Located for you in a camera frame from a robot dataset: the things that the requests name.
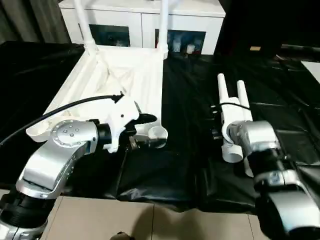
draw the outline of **black plastic sheet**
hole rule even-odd
[[[0,46],[0,138],[39,117],[84,49],[74,44],[7,42]],[[244,80],[255,120],[276,129],[285,151],[320,203],[320,84],[299,62],[170,54],[164,61],[163,149],[116,154],[99,151],[81,158],[68,180],[67,196],[151,202],[176,211],[255,212],[253,180],[242,163],[222,160],[212,129],[211,105],[218,104],[217,74],[231,96]],[[0,188],[11,188],[40,146],[25,133],[0,148]]]

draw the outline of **white pipe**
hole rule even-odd
[[[90,27],[87,20],[87,15],[81,4],[81,0],[73,0],[76,9],[76,14],[79,20],[80,29],[83,35],[84,47],[89,51],[90,55],[97,54],[97,46],[94,38],[92,37]]]
[[[163,51],[164,59],[168,57],[168,18],[169,18],[169,0],[161,0],[160,12],[160,31],[157,49]]]
[[[238,98],[239,98],[240,104],[242,106],[245,106],[245,107],[249,108],[250,105],[249,105],[249,100],[248,100],[248,96],[247,96],[245,82],[242,81],[242,80],[239,80],[236,83],[236,86],[237,86]],[[252,121],[253,120],[250,110],[247,110],[247,109],[243,108],[243,116],[244,116],[245,120],[248,120],[248,121]]]
[[[225,75],[223,73],[218,74],[218,88],[219,88],[220,103],[223,103],[229,100],[227,84],[225,80]]]

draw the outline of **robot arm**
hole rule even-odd
[[[298,173],[286,160],[276,133],[267,121],[253,121],[243,81],[237,98],[229,98],[223,74],[218,76],[222,135],[240,146],[260,193],[256,211],[262,232],[270,239],[320,239],[320,211]]]
[[[121,133],[128,128],[128,136],[136,134],[134,123],[142,123],[137,121],[141,116],[147,118],[145,123],[156,120],[140,114],[136,103],[122,96],[104,124],[94,120],[59,122],[46,143],[29,158],[15,189],[1,199],[0,240],[40,239],[77,160],[98,147],[116,152]]]

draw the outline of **tiled floor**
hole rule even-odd
[[[0,197],[6,191],[0,190]],[[42,240],[109,240],[126,232],[136,240],[267,240],[257,217],[177,213],[153,204],[60,197]]]

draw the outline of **cabinet door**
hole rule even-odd
[[[83,44],[75,9],[61,8],[61,13],[73,43]],[[142,48],[141,14],[136,12],[85,10],[96,44]]]
[[[169,51],[180,52],[187,46],[194,45],[195,52],[212,55],[215,51],[222,17],[169,15],[168,48]],[[142,39],[144,48],[155,48],[160,28],[159,14],[142,14]]]

